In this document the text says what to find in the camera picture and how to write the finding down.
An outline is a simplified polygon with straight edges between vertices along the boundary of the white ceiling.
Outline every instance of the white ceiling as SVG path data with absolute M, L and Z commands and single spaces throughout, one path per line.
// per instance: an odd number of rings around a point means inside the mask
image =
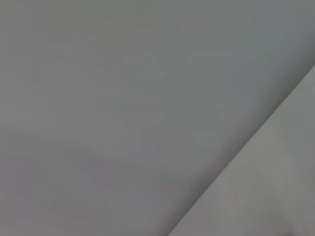
M 0 2 L 0 233 L 166 236 L 315 63 L 312 0 Z

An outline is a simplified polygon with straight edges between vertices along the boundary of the ceiling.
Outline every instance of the ceiling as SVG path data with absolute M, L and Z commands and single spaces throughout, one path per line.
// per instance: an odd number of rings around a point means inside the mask
M 315 63 L 311 0 L 0 2 L 0 233 L 166 236 Z

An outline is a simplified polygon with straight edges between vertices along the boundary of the light gray surface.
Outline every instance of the light gray surface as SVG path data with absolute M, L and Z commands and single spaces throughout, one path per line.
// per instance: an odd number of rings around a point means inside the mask
M 314 64 L 314 13 L 1 1 L 0 233 L 167 235 Z
M 315 67 L 170 236 L 313 236 Z

